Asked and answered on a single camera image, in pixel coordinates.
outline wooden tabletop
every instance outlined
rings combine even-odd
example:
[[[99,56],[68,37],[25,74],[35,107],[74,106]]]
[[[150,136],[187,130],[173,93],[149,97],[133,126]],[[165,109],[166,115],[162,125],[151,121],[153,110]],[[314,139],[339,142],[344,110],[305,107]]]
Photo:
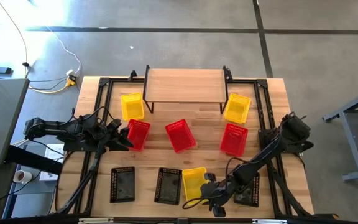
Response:
[[[145,99],[147,102],[224,103],[223,70],[151,68]]]
[[[96,92],[100,77],[84,77],[81,92],[76,107],[76,116],[93,112]],[[284,115],[290,112],[287,93],[283,79],[268,79],[270,99],[276,125]],[[122,118],[121,95],[142,93],[143,83],[114,83],[109,110],[115,118]],[[259,152],[257,133],[259,119],[255,103],[253,85],[229,84],[229,93],[237,93],[251,98],[247,122],[243,124],[249,130],[243,159],[251,159]],[[197,145],[183,153],[176,154],[168,140],[165,126],[186,119]],[[151,129],[142,152],[107,152],[103,154],[98,172],[95,195],[93,200],[92,216],[103,217],[208,217],[212,212],[208,206],[198,205],[189,210],[183,210],[185,203],[183,191],[179,205],[166,205],[154,202],[155,186],[157,183],[158,168],[191,169],[206,167],[208,172],[216,174],[218,180],[224,178],[224,168],[230,156],[219,151],[227,121],[219,112],[219,106],[214,103],[157,103],[154,114],[145,110],[145,122],[151,124]],[[84,153],[76,152],[66,161],[60,179],[58,204],[60,207],[72,194],[80,178]],[[283,164],[287,184],[296,199],[304,208],[313,213],[308,184],[302,163],[291,154],[283,154]],[[135,201],[127,203],[110,203],[109,191],[111,169],[116,167],[135,166]],[[269,190],[267,169],[263,167],[260,173],[260,200],[259,208],[248,207],[233,203],[232,199],[224,205],[228,218],[273,217],[272,199]],[[281,191],[278,190],[280,208],[284,210]],[[83,210],[88,196],[88,187],[85,189],[81,210]]]

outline wooden table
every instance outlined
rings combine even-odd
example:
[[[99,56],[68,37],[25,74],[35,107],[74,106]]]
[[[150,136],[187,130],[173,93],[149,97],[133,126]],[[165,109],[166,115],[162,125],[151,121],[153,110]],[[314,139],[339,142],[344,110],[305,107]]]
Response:
[[[99,78],[84,77],[76,106],[76,116],[93,112]],[[281,118],[290,112],[284,81],[279,78],[268,79],[268,87],[275,122],[278,126]],[[143,83],[115,83],[109,107],[113,117],[122,118],[121,95],[142,93],[142,90]],[[259,152],[257,132],[260,129],[254,88],[250,84],[229,84],[229,93],[237,93],[251,98],[247,122],[243,125],[249,130],[249,133],[245,153],[242,157],[243,159],[251,159]],[[103,93],[102,102],[104,102],[105,96],[106,93]],[[179,119],[186,119],[197,145],[188,151],[176,154],[168,140],[165,126]],[[265,119],[266,124],[268,124],[267,116],[265,116]],[[154,114],[150,114],[149,111],[145,110],[144,121],[151,124],[151,129],[143,152],[107,152],[102,156],[91,215],[102,217],[213,217],[212,212],[208,211],[208,206],[198,205],[189,210],[181,209],[181,206],[186,201],[183,186],[180,205],[155,203],[154,194],[158,168],[160,167],[174,169],[206,167],[208,172],[216,174],[218,180],[224,178],[224,168],[230,156],[219,151],[224,128],[227,124],[224,116],[220,114],[219,108],[213,103],[160,103],[155,105]],[[58,190],[60,207],[78,185],[83,156],[84,153],[76,152],[65,163]],[[313,213],[302,163],[291,154],[283,154],[282,158],[288,187],[302,206],[310,213]],[[236,164],[237,162],[233,161],[230,167],[233,168]],[[135,166],[135,201],[109,203],[111,169],[123,166]],[[230,199],[224,205],[227,218],[273,217],[266,167],[261,168],[259,173],[259,208],[238,205]],[[277,192],[280,208],[285,211],[281,191],[278,190]],[[87,196],[88,187],[85,189],[81,211],[86,204]]]

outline black mesh tray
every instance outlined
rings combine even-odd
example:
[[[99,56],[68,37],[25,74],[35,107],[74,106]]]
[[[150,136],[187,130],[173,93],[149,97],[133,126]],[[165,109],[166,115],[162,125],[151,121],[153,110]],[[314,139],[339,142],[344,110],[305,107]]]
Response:
[[[259,173],[256,173],[251,183],[241,194],[234,194],[234,203],[259,207]]]
[[[178,205],[181,189],[181,170],[160,168],[154,202]]]
[[[135,167],[111,169],[110,203],[135,200]]]

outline concrete floor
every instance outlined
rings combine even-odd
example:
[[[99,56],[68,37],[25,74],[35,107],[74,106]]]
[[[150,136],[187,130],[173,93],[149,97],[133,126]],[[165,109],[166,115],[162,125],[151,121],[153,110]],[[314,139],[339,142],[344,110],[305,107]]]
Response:
[[[251,0],[1,0],[19,26],[47,24],[75,27],[195,27],[256,29]],[[265,29],[358,30],[358,1],[259,0]],[[0,65],[22,78],[22,42],[0,8]],[[258,34],[179,34],[59,32],[67,49],[83,63],[81,75],[128,75],[144,72],[146,64],[163,68],[220,68],[235,77],[266,77]],[[24,32],[31,80],[64,76],[76,60],[63,51],[49,32]],[[358,35],[267,34],[273,75],[284,78],[292,110],[306,114],[315,147],[305,152],[306,174],[316,213],[337,213],[358,220],[358,180],[344,183],[341,175],[356,171],[342,124],[321,117],[358,95]],[[50,86],[51,83],[34,83]],[[65,120],[76,105],[78,90],[58,95],[28,91],[13,142],[22,139],[27,119]],[[45,143],[55,143],[45,137]],[[46,213],[29,211],[28,204],[50,203],[50,197],[18,198],[14,216]]]

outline yellow basket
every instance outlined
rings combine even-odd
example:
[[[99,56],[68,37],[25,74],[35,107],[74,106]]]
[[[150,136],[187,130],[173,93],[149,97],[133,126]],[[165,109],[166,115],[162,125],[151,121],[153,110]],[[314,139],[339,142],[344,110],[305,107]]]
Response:
[[[250,98],[231,93],[224,112],[224,119],[239,124],[245,123],[250,103]]]
[[[201,197],[201,190],[200,187],[208,183],[208,180],[204,178],[204,174],[206,173],[205,167],[199,167],[194,169],[187,169],[182,171],[183,176],[183,185],[185,186],[185,194],[186,194],[186,201]],[[197,203],[197,200],[189,202],[188,205],[194,205]]]
[[[144,118],[142,94],[133,93],[121,96],[122,118],[140,120]]]

